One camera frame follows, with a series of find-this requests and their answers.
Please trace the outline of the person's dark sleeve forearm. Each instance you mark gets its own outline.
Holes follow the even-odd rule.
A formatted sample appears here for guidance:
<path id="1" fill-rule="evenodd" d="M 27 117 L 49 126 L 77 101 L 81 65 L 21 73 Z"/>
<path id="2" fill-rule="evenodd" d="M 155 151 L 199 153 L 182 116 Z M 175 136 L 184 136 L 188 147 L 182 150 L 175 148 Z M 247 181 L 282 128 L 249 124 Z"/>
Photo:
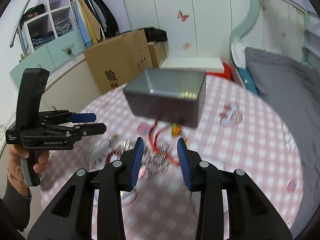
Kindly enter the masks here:
<path id="1" fill-rule="evenodd" d="M 14 230 L 23 232 L 28 226 L 32 194 L 28 187 L 26 189 L 27 195 L 23 196 L 7 180 L 5 194 L 1 198 L 1 225 L 10 233 Z"/>

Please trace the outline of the person's left hand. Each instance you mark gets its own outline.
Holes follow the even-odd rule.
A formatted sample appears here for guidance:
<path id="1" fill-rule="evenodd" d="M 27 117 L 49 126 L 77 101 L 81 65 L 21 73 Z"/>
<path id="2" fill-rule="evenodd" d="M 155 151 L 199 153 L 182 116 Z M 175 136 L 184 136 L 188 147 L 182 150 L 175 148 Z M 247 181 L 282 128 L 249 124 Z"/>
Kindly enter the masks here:
<path id="1" fill-rule="evenodd" d="M 23 197 L 29 197 L 29 187 L 24 184 L 20 158 L 28 158 L 29 151 L 19 145 L 9 145 L 8 181 Z M 43 173 L 50 164 L 49 151 L 42 151 L 37 163 L 33 166 L 36 173 Z"/>

